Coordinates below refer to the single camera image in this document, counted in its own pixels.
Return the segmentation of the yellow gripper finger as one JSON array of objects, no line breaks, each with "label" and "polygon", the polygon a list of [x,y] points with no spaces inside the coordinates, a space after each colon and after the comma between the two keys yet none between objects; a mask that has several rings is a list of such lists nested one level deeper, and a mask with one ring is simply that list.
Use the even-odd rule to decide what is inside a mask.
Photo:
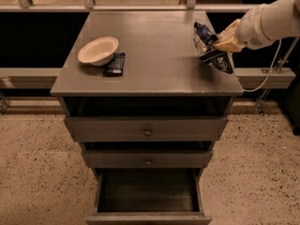
[{"label": "yellow gripper finger", "polygon": [[235,37],[235,32],[240,23],[239,19],[233,21],[230,25],[228,25],[219,35],[218,40],[223,42]]},{"label": "yellow gripper finger", "polygon": [[222,41],[218,40],[214,43],[214,47],[220,51],[231,53],[239,53],[245,48],[236,37]]}]

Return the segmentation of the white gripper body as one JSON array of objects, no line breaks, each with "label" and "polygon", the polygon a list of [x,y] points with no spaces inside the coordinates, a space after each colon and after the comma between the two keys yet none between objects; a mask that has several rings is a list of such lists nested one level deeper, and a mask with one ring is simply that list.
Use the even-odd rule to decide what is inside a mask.
[{"label": "white gripper body", "polygon": [[249,10],[239,21],[235,36],[238,42],[251,50],[259,50],[274,43],[263,32],[261,18],[266,4]]}]

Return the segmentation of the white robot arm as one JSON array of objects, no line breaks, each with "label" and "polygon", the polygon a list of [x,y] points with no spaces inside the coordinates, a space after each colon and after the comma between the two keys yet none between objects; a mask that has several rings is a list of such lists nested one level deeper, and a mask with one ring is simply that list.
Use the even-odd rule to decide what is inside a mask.
[{"label": "white robot arm", "polygon": [[261,4],[236,19],[218,36],[214,47],[239,53],[244,48],[259,50],[281,38],[300,37],[300,0],[277,0]]}]

